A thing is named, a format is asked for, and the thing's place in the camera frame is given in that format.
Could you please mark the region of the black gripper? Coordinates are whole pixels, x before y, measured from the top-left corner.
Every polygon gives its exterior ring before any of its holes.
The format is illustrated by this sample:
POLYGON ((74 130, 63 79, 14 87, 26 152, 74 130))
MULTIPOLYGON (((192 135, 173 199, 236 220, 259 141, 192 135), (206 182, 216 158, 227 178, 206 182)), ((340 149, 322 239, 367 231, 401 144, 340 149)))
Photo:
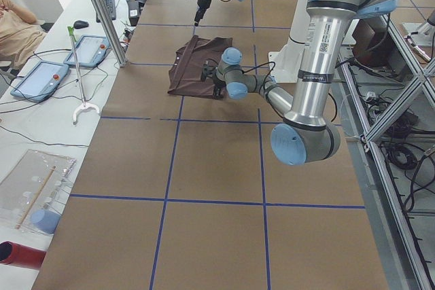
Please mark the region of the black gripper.
POLYGON ((226 87, 226 82, 224 80, 221 80, 217 73, 214 73, 212 76, 212 80, 214 83, 213 87, 213 98, 214 99, 223 99, 224 95, 222 94, 222 89, 226 87))
POLYGON ((200 21, 203 19, 205 12, 210 8, 211 0, 198 0, 198 9, 194 17, 194 25, 198 26, 200 21))

